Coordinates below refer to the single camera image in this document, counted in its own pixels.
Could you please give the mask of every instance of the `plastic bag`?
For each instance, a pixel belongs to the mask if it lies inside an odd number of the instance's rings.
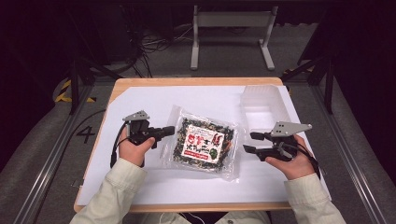
[[[218,174],[228,181],[236,178],[237,123],[203,118],[174,106],[168,125],[176,132],[163,148],[164,168]]]

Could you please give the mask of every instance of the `wooden table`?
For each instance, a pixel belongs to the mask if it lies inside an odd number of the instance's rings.
[[[110,95],[108,105],[130,87],[159,87],[159,86],[241,86],[241,85],[283,85],[277,77],[187,77],[187,78],[122,78],[117,80],[114,90]],[[98,139],[93,146],[93,152],[98,144]],[[75,203],[74,209],[80,211],[83,206]],[[130,212],[199,212],[199,211],[241,211],[241,210],[279,210],[290,209],[284,203],[211,203],[211,204],[153,204],[132,205]]]

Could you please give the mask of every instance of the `product label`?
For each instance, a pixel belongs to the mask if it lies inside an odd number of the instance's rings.
[[[217,163],[223,141],[224,133],[189,125],[181,155],[198,161]]]

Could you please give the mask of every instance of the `human hand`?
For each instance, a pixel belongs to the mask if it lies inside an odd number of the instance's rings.
[[[139,146],[134,145],[128,140],[122,141],[126,138],[126,128],[124,128],[120,135],[119,152],[120,158],[133,163],[134,165],[140,166],[145,159],[145,153],[149,151],[152,145],[155,143],[155,138],[150,137],[148,140],[140,144]]]
[[[295,134],[294,138],[298,144],[306,148],[305,141],[302,137]],[[309,159],[300,151],[297,151],[297,156],[292,161],[280,161],[273,157],[267,157],[265,161],[280,170],[288,180],[297,179],[315,173],[314,167]]]

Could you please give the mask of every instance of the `white paper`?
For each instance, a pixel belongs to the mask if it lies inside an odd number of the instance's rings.
[[[277,88],[290,121],[300,122],[286,87]],[[239,122],[243,126],[246,118],[240,100],[244,89],[245,86],[175,86],[132,87],[125,91],[108,106],[77,205],[88,204],[110,170],[110,155],[123,123],[122,118],[143,109],[150,116],[150,127],[162,128],[167,124],[172,106],[180,105],[201,117]],[[305,134],[299,135],[310,149]],[[283,184],[286,177],[276,168],[260,161],[256,155],[247,154],[242,148],[243,142],[238,144],[240,147],[236,153],[239,177],[234,182],[228,182],[204,172],[161,168],[160,155],[165,141],[166,137],[158,142],[156,149],[146,154],[144,169],[148,171],[148,176],[134,197],[133,204],[287,201]]]

